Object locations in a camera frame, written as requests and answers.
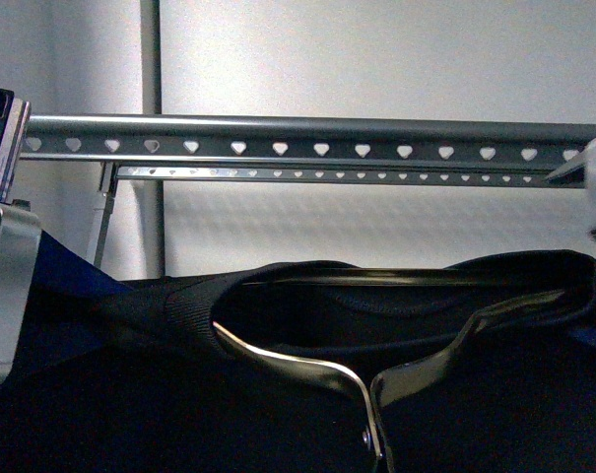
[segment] white wall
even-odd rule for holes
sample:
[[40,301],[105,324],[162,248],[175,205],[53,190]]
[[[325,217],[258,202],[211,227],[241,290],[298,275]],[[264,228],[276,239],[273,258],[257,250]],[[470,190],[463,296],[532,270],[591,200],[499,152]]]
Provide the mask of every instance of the white wall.
[[[0,87],[37,113],[152,113],[151,0],[3,0]],[[99,165],[20,162],[12,198],[31,200],[43,227],[85,256]],[[156,186],[122,183],[103,269],[119,279],[160,272]]]
[[[0,2],[0,88],[28,100],[34,113],[57,109],[49,0]],[[18,163],[12,198],[33,202],[33,211],[54,236],[64,239],[61,166]]]
[[[164,113],[596,122],[596,1],[164,0]],[[596,255],[583,192],[169,183],[169,274]]]
[[[144,74],[142,34],[150,35],[148,0],[53,2],[54,51],[59,108],[65,113],[153,113],[153,77]],[[99,165],[65,164],[63,213],[66,244],[85,255],[93,217]],[[156,277],[160,202],[156,186],[120,182],[102,269],[118,279]]]

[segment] garment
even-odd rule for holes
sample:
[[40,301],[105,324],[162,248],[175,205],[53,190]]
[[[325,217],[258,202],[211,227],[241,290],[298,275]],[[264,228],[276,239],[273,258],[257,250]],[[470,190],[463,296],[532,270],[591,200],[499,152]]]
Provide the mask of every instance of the garment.
[[[166,278],[105,297],[33,288],[17,371],[46,333],[67,341],[80,327],[99,342],[0,387],[0,471],[369,471],[362,406],[224,354],[208,322],[369,383],[441,350],[480,307],[534,291],[243,284],[303,267],[349,265]],[[383,408],[396,471],[596,471],[596,349],[570,335],[596,326],[596,262],[529,252],[458,267],[566,274],[570,311],[481,334],[444,381]],[[178,324],[164,328],[169,309]],[[190,313],[205,320],[192,334]],[[120,321],[134,331],[112,331]]]

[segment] heart-shaped hole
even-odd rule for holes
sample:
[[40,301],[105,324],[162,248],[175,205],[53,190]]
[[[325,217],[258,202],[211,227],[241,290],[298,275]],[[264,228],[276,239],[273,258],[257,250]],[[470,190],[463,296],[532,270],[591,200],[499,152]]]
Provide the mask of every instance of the heart-shaped hole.
[[328,153],[328,150],[330,150],[330,146],[328,146],[328,143],[317,143],[315,146],[313,146],[313,150],[315,150],[315,153],[317,153],[319,156],[324,156],[326,153]]
[[479,150],[479,154],[482,155],[482,158],[486,161],[490,161],[494,158],[496,153],[497,150],[495,148],[482,148]]
[[289,145],[287,143],[274,143],[273,149],[278,156],[282,156],[289,149]]
[[398,148],[396,148],[396,151],[398,152],[398,156],[406,160],[410,157],[410,155],[414,151],[414,148],[408,145],[401,145]]
[[577,150],[564,150],[563,158],[565,161],[571,161],[579,153]]
[[144,147],[149,153],[154,153],[160,148],[160,142],[158,140],[145,140]]
[[39,148],[41,148],[41,140],[35,137],[28,137],[26,139],[26,146],[33,151],[39,151]]
[[521,156],[525,161],[532,161],[538,155],[538,151],[534,148],[525,148],[521,150]]
[[188,153],[190,153],[191,155],[194,155],[197,152],[197,150],[199,149],[199,142],[198,141],[184,141],[183,147],[186,149],[186,151],[188,151]]
[[104,146],[110,153],[115,153],[120,148],[120,141],[118,140],[104,140]]
[[244,141],[233,141],[230,146],[232,147],[232,151],[237,153],[239,156],[242,155],[247,149],[247,144]]
[[448,160],[453,155],[453,153],[455,153],[455,150],[452,146],[440,146],[437,152],[443,160]]
[[78,138],[68,138],[65,140],[65,146],[68,147],[68,150],[76,153],[81,149],[81,140]]
[[357,146],[355,146],[355,151],[362,158],[365,158],[367,156],[367,153],[369,153],[369,150],[371,150],[371,147],[369,145],[357,145]]

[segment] perforated metal rail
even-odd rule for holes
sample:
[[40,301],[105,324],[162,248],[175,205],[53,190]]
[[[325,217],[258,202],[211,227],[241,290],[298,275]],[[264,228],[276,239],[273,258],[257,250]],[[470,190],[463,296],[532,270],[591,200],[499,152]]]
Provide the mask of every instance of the perforated metal rail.
[[112,163],[117,179],[549,187],[595,137],[596,125],[42,115],[22,159]]

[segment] metal rail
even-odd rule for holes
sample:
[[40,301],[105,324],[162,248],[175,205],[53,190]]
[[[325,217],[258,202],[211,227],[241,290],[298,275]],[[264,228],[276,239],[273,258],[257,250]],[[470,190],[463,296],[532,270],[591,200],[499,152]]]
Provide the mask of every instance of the metal rail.
[[595,137],[596,125],[39,115],[21,158],[102,164],[88,254],[98,266],[120,179],[556,187],[546,176]]

